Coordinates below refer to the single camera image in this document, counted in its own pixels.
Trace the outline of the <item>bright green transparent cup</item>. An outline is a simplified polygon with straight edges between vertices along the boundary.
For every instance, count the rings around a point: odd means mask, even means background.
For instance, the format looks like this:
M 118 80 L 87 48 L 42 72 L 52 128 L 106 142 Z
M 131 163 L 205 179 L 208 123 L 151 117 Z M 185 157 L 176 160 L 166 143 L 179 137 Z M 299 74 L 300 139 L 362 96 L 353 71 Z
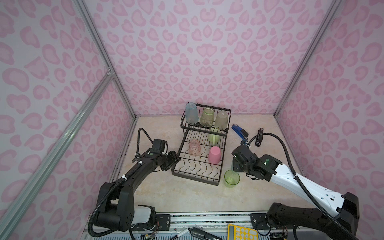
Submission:
M 228 170 L 225 172 L 224 180 L 227 188 L 234 188 L 240 182 L 240 175 L 233 170 Z

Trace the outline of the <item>pink transparent cup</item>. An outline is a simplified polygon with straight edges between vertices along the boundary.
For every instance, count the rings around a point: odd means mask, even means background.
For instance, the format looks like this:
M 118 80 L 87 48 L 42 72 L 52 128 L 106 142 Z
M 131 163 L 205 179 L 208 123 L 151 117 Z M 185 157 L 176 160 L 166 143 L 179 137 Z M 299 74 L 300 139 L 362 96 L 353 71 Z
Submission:
M 201 154 L 201 145 L 197 140 L 190 141 L 189 154 L 192 156 L 199 156 Z

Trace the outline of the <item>solid pink plastic cup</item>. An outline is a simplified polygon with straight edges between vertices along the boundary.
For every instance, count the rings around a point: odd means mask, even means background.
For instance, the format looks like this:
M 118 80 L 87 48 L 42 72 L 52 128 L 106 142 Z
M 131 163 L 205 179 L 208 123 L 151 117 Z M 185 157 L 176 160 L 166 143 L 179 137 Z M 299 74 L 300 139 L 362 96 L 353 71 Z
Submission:
M 217 146 L 213 146 L 209 151 L 208 161 L 211 164 L 217 165 L 221 161 L 221 156 L 221 149 Z

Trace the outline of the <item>white mug green handle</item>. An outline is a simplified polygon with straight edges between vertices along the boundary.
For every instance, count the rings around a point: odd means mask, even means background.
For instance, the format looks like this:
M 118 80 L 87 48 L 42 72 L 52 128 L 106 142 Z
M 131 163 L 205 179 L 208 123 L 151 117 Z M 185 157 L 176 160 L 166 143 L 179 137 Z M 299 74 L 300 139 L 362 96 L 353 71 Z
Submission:
M 221 131 L 214 127 L 210 128 L 210 131 L 211 133 L 208 134 L 208 140 L 213 146 L 216 146 L 221 140 L 221 136 L 218 135 Z

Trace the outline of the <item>pale green frosted cup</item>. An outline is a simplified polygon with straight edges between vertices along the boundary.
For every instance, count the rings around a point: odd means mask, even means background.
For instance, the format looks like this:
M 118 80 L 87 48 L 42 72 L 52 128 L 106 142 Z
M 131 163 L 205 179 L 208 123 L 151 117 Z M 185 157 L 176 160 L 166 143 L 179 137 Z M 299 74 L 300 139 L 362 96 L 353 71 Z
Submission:
M 215 120 L 215 128 L 219 131 L 224 131 L 228 127 L 228 112 L 219 111 Z

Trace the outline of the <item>teal textured plastic cup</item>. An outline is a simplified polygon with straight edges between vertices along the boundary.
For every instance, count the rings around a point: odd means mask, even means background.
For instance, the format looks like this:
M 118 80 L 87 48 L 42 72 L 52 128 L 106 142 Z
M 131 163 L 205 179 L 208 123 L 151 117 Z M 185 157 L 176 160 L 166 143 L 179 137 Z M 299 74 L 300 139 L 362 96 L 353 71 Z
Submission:
M 199 122 L 199 112 L 195 103 L 186 104 L 185 119 L 189 125 L 195 125 Z

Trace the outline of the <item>light green transparent cup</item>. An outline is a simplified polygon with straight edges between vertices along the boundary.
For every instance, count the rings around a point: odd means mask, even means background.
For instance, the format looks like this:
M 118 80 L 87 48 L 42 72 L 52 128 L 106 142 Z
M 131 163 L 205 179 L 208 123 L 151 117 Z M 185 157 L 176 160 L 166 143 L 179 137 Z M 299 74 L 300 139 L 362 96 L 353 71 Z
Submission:
M 210 128 L 214 125 L 214 113 L 212 108 L 204 108 L 203 114 L 200 119 L 200 124 L 204 128 Z

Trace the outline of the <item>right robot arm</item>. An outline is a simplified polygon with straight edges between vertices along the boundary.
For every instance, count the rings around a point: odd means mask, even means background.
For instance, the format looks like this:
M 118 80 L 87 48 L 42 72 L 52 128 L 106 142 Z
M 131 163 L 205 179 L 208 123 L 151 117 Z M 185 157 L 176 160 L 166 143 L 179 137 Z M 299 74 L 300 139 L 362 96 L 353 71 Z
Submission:
M 355 240 L 360 212 L 359 199 L 352 193 L 340 194 L 322 187 L 294 172 L 270 155 L 258 157 L 247 146 L 232 151 L 233 159 L 253 180 L 279 185 L 314 205 L 290 207 L 273 203 L 266 214 L 270 227 L 305 227 L 325 233 L 332 240 Z

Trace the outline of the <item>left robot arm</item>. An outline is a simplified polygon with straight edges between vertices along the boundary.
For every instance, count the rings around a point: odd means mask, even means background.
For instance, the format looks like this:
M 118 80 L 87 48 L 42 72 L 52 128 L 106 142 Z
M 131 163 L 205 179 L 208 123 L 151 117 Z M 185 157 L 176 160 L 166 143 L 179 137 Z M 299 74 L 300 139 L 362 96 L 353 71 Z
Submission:
M 136 164 L 127 173 L 116 181 L 101 186 L 97 205 L 88 223 L 88 233 L 98 238 L 115 231 L 130 231 L 133 225 L 146 229 L 154 227 L 156 209 L 145 205 L 136 206 L 134 193 L 157 167 L 165 172 L 180 160 L 174 151 L 166 155 L 148 151 L 135 158 Z

